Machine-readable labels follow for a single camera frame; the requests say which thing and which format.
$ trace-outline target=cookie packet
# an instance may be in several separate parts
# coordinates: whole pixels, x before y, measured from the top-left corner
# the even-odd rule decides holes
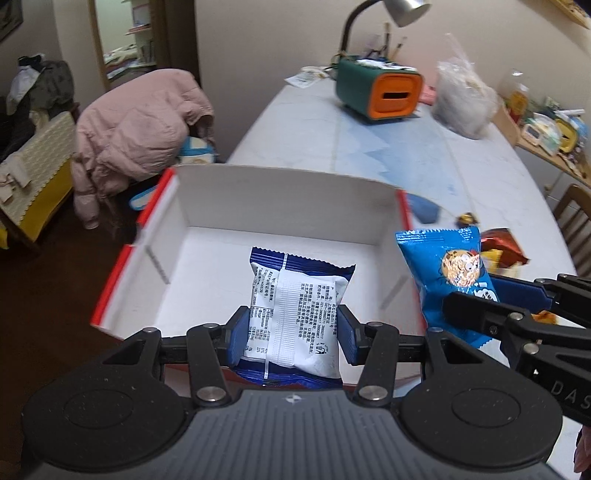
[[[235,369],[255,383],[340,382],[336,307],[355,266],[253,247],[248,340]]]
[[[453,327],[441,311],[443,299],[453,291],[498,301],[480,257],[478,228],[398,232],[396,241],[417,284],[428,326],[447,330],[476,348],[490,340],[481,333]]]

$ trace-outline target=chair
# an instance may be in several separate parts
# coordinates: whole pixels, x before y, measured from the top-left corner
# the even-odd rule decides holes
[[[580,277],[591,274],[591,195],[572,184],[554,209],[554,218]]]

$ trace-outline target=blue bag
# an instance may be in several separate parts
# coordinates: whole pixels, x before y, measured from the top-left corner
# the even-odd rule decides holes
[[[476,348],[490,340],[481,333],[449,325],[441,311],[444,297],[453,291],[498,301],[480,258],[478,228],[398,232],[396,241],[419,289],[427,324],[447,330]]]

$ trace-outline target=door frame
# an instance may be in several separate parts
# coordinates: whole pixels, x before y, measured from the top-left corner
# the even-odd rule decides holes
[[[105,91],[108,92],[111,89],[111,82],[107,78],[107,69],[105,66],[105,58],[103,56],[105,52],[103,52],[103,45],[100,42],[99,21],[96,15],[96,0],[87,0],[87,2],[90,13],[90,30],[92,32],[92,40],[95,44],[96,62],[99,67],[101,81],[105,87]],[[150,22],[152,24],[154,37],[156,68],[170,68],[170,53],[168,49],[166,8],[164,6],[164,0],[148,0],[148,4],[150,5]]]
[[[105,91],[108,92],[111,89],[111,83],[107,78],[107,68],[105,66],[105,57],[103,56],[103,45],[100,42],[100,32],[99,32],[99,21],[96,16],[96,0],[87,0],[88,1],[88,11],[90,16],[90,30],[92,32],[92,40],[95,44],[95,56],[96,62],[99,67],[100,72],[100,80],[103,83],[103,87],[105,87]]]

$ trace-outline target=wooden floor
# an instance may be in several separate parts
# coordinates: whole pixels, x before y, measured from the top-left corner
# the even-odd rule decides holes
[[[71,199],[39,244],[0,251],[0,478],[18,468],[27,398],[114,344],[89,319],[121,246],[85,230]]]

